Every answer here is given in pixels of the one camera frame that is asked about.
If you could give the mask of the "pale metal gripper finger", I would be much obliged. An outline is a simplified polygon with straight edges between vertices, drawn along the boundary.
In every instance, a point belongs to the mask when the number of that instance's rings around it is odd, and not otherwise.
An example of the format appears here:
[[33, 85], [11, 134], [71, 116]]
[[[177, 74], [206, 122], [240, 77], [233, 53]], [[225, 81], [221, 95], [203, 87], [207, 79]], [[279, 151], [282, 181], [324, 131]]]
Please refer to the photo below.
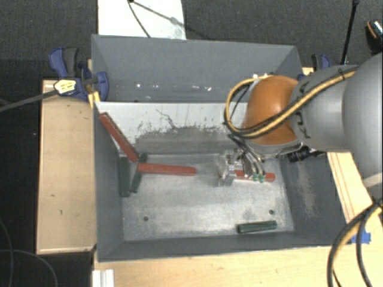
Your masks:
[[219, 175], [217, 180], [215, 181], [215, 187], [229, 187], [232, 186], [236, 179], [235, 173], [229, 173], [226, 175]]
[[220, 162], [220, 178], [235, 177], [235, 165], [232, 160], [222, 160]]

